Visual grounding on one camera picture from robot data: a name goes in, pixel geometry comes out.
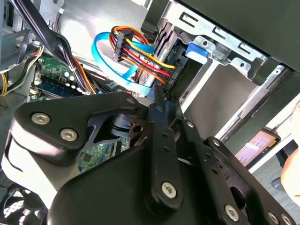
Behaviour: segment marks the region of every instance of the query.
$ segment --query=motherboard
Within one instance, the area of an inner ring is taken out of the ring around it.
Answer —
[[[101,81],[109,85],[111,81]],[[83,96],[72,71],[51,56],[43,55],[37,64],[36,74],[28,95],[28,102]],[[105,143],[84,150],[78,161],[78,170],[85,172],[113,157],[117,151],[129,148],[130,139],[121,137],[116,143]]]

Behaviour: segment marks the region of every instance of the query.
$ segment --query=black plastic arm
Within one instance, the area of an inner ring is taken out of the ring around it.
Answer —
[[[6,151],[19,146],[53,164],[75,163],[80,152],[131,137],[131,147],[67,182],[47,221],[56,225],[295,225],[217,139],[203,141],[183,119],[178,100],[154,87],[149,107],[125,92],[28,103],[15,112]],[[50,120],[35,123],[36,113]],[[77,138],[62,138],[63,129]]]

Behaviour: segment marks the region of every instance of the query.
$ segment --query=silver screw head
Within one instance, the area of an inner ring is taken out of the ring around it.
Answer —
[[[157,105],[155,108],[156,108],[158,111],[160,111],[160,112],[163,111],[162,107],[160,107],[159,105]]]
[[[36,40],[32,42],[32,45],[38,48],[43,46],[42,42]]]
[[[173,186],[173,184],[169,182],[164,182],[161,185],[161,189],[163,193],[168,197],[168,198],[175,198],[176,197],[176,188]]]
[[[133,100],[132,98],[130,98],[130,97],[126,98],[126,100],[127,100],[129,103],[131,103],[131,104],[134,104],[134,103],[135,103],[134,100]]]
[[[238,222],[239,215],[238,215],[238,212],[235,210],[234,207],[232,207],[231,205],[226,205],[225,206],[225,211],[226,211],[226,214],[229,216],[229,218],[231,220],[233,220],[234,222]]]
[[[194,127],[194,125],[193,125],[193,123],[191,122],[191,121],[188,121],[187,122],[187,124],[189,125],[189,127],[191,127],[191,128],[193,128]]]
[[[284,221],[287,225],[292,225],[292,222],[290,221],[290,219],[289,219],[285,214],[281,214],[281,217],[282,217],[283,221]]]
[[[50,117],[47,114],[38,112],[32,115],[31,120],[39,125],[45,125],[50,122]]]
[[[279,224],[279,220],[272,212],[268,212],[268,215],[275,224]]]
[[[213,140],[212,142],[214,142],[214,144],[215,144],[216,146],[220,146],[220,144],[219,144],[219,142],[218,142],[217,140]]]
[[[78,135],[76,133],[76,131],[72,130],[72,129],[63,129],[60,132],[60,136],[62,137],[62,139],[68,141],[68,142],[73,142],[77,139]]]

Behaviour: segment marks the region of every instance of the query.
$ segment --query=fan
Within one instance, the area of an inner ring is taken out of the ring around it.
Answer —
[[[8,225],[41,225],[47,208],[40,197],[13,184],[0,202],[0,222]]]

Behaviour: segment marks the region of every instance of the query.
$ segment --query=red wire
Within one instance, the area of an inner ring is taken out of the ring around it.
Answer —
[[[167,77],[170,77],[171,75],[161,69],[155,68],[152,65],[144,62],[143,60],[141,60],[139,57],[137,57],[135,54],[133,54],[129,49],[124,48],[124,51],[126,51],[131,57],[133,57],[135,60],[139,61],[140,63],[142,63],[144,66],[154,70],[155,72],[158,72],[160,74],[166,75]]]
[[[117,31],[119,31],[119,30],[131,30],[131,29],[128,29],[128,28],[118,29],[118,28],[117,28]],[[138,33],[138,32],[135,32],[135,31],[134,31],[134,34],[137,35],[138,37],[140,37],[140,39],[142,39],[142,41],[143,41],[144,44],[147,43],[147,41],[146,41],[146,39],[145,39],[145,37],[144,37],[143,35],[141,35],[141,34]]]

